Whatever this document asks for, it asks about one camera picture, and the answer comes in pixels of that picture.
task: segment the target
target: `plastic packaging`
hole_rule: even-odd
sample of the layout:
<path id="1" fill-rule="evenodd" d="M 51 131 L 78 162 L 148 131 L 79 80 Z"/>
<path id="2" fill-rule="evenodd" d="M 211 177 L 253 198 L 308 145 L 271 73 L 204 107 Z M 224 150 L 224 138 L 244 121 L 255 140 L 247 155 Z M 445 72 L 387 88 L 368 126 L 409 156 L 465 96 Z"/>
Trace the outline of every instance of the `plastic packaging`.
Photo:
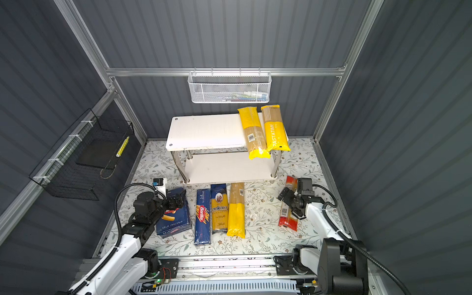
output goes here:
<path id="1" fill-rule="evenodd" d="M 295 191 L 297 188 L 297 179 L 292 176 L 287 176 L 285 187 L 288 187 L 292 191 Z M 285 204 L 285 202 L 282 202 L 278 225 L 286 228 L 291 228 L 294 231 L 296 231 L 296 228 L 298 226 L 298 219 L 292 216 L 292 210 L 287 204 Z"/>
<path id="2" fill-rule="evenodd" d="M 228 194 L 226 183 L 211 185 L 211 225 L 213 233 L 228 230 Z"/>
<path id="3" fill-rule="evenodd" d="M 238 109 L 249 158 L 270 158 L 256 107 Z"/>
<path id="4" fill-rule="evenodd" d="M 290 147 L 288 146 L 284 123 L 282 123 L 280 106 L 278 104 L 263 106 L 261 111 L 262 118 L 264 119 L 267 150 L 289 151 Z"/>
<path id="5" fill-rule="evenodd" d="M 244 183 L 232 183 L 229 190 L 228 236 L 245 238 Z"/>
<path id="6" fill-rule="evenodd" d="M 190 211 L 188 210 L 187 198 L 185 197 L 186 190 L 183 187 L 173 189 L 167 193 L 167 197 L 176 194 L 183 194 L 184 206 L 176 210 L 165 211 L 162 219 L 156 223 L 156 234 L 163 238 L 192 228 L 190 224 Z"/>
<path id="7" fill-rule="evenodd" d="M 210 189 L 197 190 L 197 212 L 195 215 L 195 245 L 210 243 Z"/>

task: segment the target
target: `black wire basket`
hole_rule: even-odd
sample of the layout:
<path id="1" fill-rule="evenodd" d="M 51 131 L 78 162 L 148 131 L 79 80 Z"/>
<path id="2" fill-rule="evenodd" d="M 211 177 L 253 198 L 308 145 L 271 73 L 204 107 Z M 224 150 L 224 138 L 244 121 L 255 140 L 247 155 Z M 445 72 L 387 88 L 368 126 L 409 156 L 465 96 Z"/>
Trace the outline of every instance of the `black wire basket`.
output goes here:
<path id="1" fill-rule="evenodd" d="M 133 134 L 131 122 L 93 117 L 69 135 L 72 140 L 56 158 L 46 161 L 45 172 L 38 175 L 37 167 L 30 179 L 54 197 L 98 201 Z"/>

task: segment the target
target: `shelf top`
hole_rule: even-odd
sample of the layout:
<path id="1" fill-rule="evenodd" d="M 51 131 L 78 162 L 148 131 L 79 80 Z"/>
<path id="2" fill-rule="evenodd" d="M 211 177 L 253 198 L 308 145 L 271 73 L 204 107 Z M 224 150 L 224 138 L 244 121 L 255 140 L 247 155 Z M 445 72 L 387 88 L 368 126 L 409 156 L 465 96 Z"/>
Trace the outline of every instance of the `shelf top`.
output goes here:
<path id="1" fill-rule="evenodd" d="M 258 115 L 264 126 L 262 113 Z M 171 152 L 245 146 L 239 114 L 173 117 L 166 143 Z"/>

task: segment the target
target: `chrome leg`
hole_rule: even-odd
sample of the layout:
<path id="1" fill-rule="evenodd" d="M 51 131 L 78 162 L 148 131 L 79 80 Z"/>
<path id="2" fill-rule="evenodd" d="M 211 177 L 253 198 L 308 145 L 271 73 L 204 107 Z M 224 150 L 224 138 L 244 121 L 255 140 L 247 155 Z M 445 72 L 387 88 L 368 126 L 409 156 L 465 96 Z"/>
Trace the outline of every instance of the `chrome leg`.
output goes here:
<path id="1" fill-rule="evenodd" d="M 193 158 L 192 152 L 189 150 L 186 150 L 187 152 L 187 159 L 191 160 Z"/>
<path id="2" fill-rule="evenodd" d="M 187 174 L 185 174 L 184 166 L 182 165 L 182 162 L 180 161 L 179 152 L 173 151 L 170 153 L 172 154 L 172 158 L 174 159 L 174 163 L 176 164 L 177 169 L 180 172 L 180 175 L 182 175 L 182 178 L 184 179 L 184 183 L 188 184 L 190 182 L 190 179 L 188 178 Z"/>
<path id="3" fill-rule="evenodd" d="M 277 169 L 278 165 L 280 164 L 280 160 L 282 159 L 282 151 L 274 151 L 277 153 L 277 156 L 275 157 L 275 163 L 274 163 L 274 169 L 272 170 L 272 174 L 270 177 L 272 178 L 277 178 Z"/>

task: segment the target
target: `floral tablecloth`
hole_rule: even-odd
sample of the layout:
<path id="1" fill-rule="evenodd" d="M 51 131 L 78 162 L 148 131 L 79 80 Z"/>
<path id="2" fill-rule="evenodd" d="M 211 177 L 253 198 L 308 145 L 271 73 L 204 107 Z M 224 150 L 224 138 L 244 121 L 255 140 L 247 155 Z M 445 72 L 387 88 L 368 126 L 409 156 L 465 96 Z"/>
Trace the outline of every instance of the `floral tablecloth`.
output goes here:
<path id="1" fill-rule="evenodd" d="M 183 186 L 173 160 L 165 148 L 165 141 L 151 141 L 147 143 L 139 162 L 138 169 L 133 177 L 133 182 L 151 183 L 155 177 L 167 178 L 167 189 Z M 263 254 L 263 253 L 288 253 L 296 244 L 310 244 L 320 248 L 320 238 L 313 230 L 313 226 L 307 219 L 298 221 L 297 231 L 279 227 L 278 218 L 281 201 L 277 199 L 283 189 L 287 175 L 296 177 L 310 177 L 314 183 L 326 186 L 326 182 L 316 158 L 312 140 L 309 138 L 289 139 L 290 152 L 282 153 L 282 161 L 278 169 L 278 178 L 274 181 L 252 181 L 244 184 L 245 189 L 245 229 L 246 238 L 229 237 L 225 233 L 216 233 L 211 237 L 211 245 L 194 246 L 194 228 L 185 232 L 161 238 L 155 233 L 149 238 L 144 248 L 157 250 L 159 256 L 188 256 L 188 255 L 226 255 L 226 254 Z M 240 149 L 221 149 L 195 151 L 202 152 L 230 152 L 244 151 Z M 186 160 L 182 152 L 181 160 Z M 186 185 L 187 200 L 191 214 L 192 226 L 195 223 L 195 198 L 196 190 L 210 188 L 209 184 Z M 137 195 L 145 191 L 145 187 L 131 187 L 123 201 L 119 216 L 122 225 L 127 222 L 134 212 L 133 201 Z M 315 188 L 315 193 L 325 200 L 329 199 L 322 189 Z M 338 226 L 341 221 L 336 209 L 330 209 L 329 214 Z M 103 250 L 104 255 L 117 240 L 116 224 L 108 235 Z"/>

